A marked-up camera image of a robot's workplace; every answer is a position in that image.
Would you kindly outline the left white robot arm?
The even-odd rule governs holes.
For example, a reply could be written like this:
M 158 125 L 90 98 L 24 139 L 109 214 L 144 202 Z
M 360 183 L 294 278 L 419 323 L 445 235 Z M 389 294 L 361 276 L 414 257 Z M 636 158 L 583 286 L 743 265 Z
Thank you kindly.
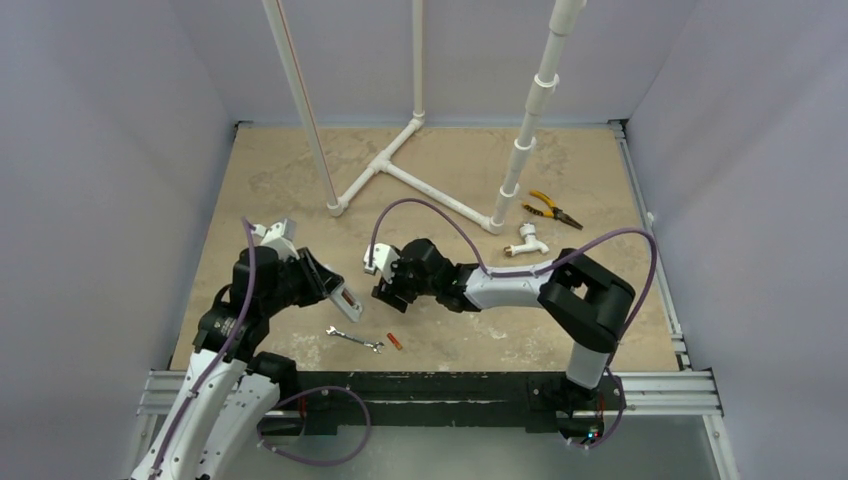
M 213 479 L 222 473 L 267 411 L 297 399 L 294 361 L 257 349 L 271 318 L 324 300 L 353 320 L 361 315 L 344 277 L 308 249 L 283 241 L 242 250 L 230 283 L 201 316 L 176 399 L 131 478 Z

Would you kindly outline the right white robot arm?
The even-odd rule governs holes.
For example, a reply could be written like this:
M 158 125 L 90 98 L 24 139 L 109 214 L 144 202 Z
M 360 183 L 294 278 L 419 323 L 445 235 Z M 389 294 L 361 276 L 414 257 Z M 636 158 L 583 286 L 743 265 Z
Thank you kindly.
M 402 248 L 370 245 L 363 264 L 366 273 L 381 277 L 373 297 L 400 312 L 421 296 L 456 313 L 498 307 L 546 311 L 574 342 L 561 392 L 576 407 L 599 396 L 635 298 L 627 281 L 572 248 L 553 261 L 485 269 L 454 263 L 421 238 Z

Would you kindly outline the red battery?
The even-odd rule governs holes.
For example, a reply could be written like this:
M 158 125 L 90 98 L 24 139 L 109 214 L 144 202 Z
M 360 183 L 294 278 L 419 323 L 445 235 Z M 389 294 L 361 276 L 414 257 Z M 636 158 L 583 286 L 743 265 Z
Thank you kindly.
M 389 332 L 389 333 L 387 334 L 387 339 L 391 342 L 391 344 L 392 344 L 392 345 L 393 345 L 393 346 L 394 346 L 394 347 L 395 347 L 398 351 L 400 351 L 400 350 L 402 350 L 402 349 L 403 349 L 403 345 L 402 345 L 402 344 L 400 343 L 400 341 L 396 338 L 396 336 L 395 336 L 395 335 L 393 335 L 391 332 Z

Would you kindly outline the white remote control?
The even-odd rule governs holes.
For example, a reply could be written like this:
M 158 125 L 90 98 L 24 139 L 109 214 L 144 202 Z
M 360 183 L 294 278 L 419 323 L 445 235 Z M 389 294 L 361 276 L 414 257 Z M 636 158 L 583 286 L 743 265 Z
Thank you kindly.
M 350 322 L 358 323 L 361 320 L 364 305 L 345 282 L 332 291 L 329 299 Z

